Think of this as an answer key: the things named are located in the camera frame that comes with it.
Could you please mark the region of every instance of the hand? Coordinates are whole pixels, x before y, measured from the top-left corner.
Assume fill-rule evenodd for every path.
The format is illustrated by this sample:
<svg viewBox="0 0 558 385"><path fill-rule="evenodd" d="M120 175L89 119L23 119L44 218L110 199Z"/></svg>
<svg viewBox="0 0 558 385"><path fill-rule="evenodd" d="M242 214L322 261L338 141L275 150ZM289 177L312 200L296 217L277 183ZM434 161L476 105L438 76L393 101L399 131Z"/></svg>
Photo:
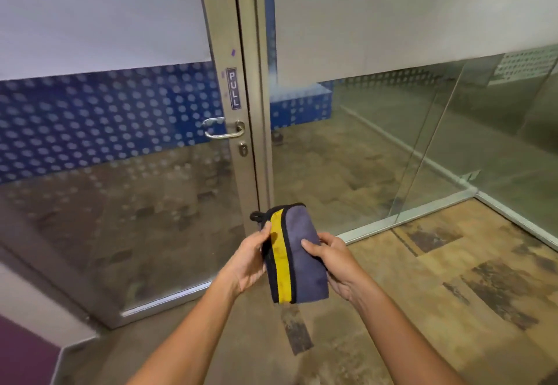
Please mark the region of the hand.
<svg viewBox="0 0 558 385"><path fill-rule="evenodd" d="M360 267L345 242L329 232L318 233L322 245L302 240L303 248L319 257L328 270L331 288L345 300L354 303L354 290L358 283L369 280L368 274Z"/></svg>
<svg viewBox="0 0 558 385"><path fill-rule="evenodd" d="M219 272L219 276L226 276L228 281L231 281L235 297L254 285L266 271L261 249L270 232L271 222L268 221L261 231L244 238Z"/></svg>

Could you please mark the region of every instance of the person's right hand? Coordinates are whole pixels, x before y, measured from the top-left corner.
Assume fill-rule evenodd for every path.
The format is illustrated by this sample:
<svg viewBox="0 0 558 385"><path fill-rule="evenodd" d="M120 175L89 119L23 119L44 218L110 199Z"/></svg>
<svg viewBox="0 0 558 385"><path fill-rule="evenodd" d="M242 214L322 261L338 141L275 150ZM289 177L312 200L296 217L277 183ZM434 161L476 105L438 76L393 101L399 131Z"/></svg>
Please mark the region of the person's right hand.
<svg viewBox="0 0 558 385"><path fill-rule="evenodd" d="M369 279L369 276L360 267L341 238L329 232L320 232L318 236L322 245L316 245L303 239L303 248L324 262L328 270L328 281L331 288L345 300L353 302L356 285Z"/></svg>

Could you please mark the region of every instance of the door handle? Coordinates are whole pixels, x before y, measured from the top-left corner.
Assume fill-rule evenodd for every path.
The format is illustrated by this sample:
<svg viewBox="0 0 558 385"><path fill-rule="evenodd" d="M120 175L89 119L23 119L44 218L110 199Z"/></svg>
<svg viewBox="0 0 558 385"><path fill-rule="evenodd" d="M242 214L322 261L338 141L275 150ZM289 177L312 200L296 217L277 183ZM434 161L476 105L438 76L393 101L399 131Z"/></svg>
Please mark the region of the door handle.
<svg viewBox="0 0 558 385"><path fill-rule="evenodd" d="M225 120L224 117L210 117L209 119L204 120L201 123L201 126L211 126L213 122L223 122ZM209 139L229 139L229 138L238 138L239 136L244 135L244 122L241 120L237 120L235 123L237 127L237 131L231 134L223 134L223 135L212 135L209 132L205 131L206 137Z"/></svg>

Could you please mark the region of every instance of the forearm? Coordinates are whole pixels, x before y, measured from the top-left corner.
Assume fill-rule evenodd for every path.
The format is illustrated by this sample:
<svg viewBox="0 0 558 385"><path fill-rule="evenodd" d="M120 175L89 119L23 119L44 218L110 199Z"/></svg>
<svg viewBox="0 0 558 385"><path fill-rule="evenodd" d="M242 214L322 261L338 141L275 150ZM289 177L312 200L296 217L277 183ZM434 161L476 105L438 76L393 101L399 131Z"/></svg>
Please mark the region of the forearm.
<svg viewBox="0 0 558 385"><path fill-rule="evenodd" d="M396 385L464 385L405 314L371 278L354 286L353 305Z"/></svg>
<svg viewBox="0 0 558 385"><path fill-rule="evenodd" d="M234 299L227 278L217 276L198 304L128 385L203 383Z"/></svg>

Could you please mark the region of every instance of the pull sign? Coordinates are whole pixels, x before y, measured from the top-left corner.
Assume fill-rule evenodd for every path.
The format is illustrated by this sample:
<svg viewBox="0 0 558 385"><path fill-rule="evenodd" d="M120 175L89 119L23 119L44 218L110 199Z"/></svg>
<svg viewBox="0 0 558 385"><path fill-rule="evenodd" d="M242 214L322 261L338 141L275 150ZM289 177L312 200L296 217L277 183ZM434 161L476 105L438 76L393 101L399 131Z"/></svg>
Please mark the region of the pull sign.
<svg viewBox="0 0 558 385"><path fill-rule="evenodd" d="M237 69L227 68L227 81L229 82L230 106L233 110L241 108L241 98L238 95Z"/></svg>

